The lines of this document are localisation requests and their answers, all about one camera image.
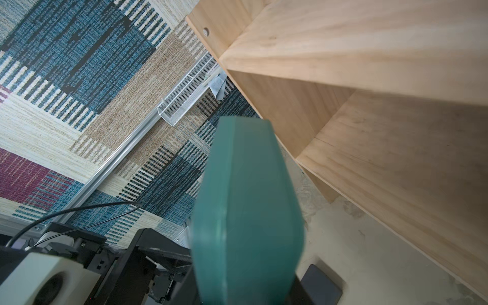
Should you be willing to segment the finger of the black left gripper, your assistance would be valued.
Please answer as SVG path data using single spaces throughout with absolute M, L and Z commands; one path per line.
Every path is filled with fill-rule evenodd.
M 143 304 L 156 277 L 183 280 L 191 269 L 189 249 L 153 229 L 141 229 L 126 249 L 115 250 L 107 238 L 89 234 L 98 246 L 88 270 L 100 275 L 86 304 Z

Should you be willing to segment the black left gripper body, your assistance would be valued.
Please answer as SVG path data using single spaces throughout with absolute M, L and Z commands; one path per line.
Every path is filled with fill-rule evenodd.
M 38 241 L 27 241 L 24 250 L 68 258 L 100 275 L 118 260 L 118 252 L 108 245 L 105 236 L 58 222 L 50 223 Z

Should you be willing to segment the dark green pencil case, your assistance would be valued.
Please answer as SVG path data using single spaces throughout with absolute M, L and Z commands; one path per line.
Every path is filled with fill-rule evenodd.
M 304 221 L 271 123 L 223 116 L 191 215 L 203 304 L 284 304 Z

